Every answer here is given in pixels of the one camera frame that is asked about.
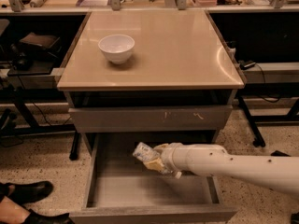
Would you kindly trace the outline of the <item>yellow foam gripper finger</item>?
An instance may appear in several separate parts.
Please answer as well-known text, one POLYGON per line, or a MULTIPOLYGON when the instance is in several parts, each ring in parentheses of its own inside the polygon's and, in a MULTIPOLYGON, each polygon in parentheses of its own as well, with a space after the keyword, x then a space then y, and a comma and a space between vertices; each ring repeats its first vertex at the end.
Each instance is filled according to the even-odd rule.
POLYGON ((149 169, 149 170, 154 170, 157 172, 162 173, 165 170, 164 163, 161 158, 156 158, 151 161, 144 161, 144 165, 149 169))

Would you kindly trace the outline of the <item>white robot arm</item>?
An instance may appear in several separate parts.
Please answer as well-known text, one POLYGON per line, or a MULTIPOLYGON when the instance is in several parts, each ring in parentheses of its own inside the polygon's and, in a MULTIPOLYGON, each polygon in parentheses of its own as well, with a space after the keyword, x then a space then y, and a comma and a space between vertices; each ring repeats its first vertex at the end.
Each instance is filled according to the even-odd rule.
POLYGON ((138 158, 151 170, 196 175, 225 175, 278 192, 299 195, 299 158, 232 155, 219 145, 139 143, 138 158))

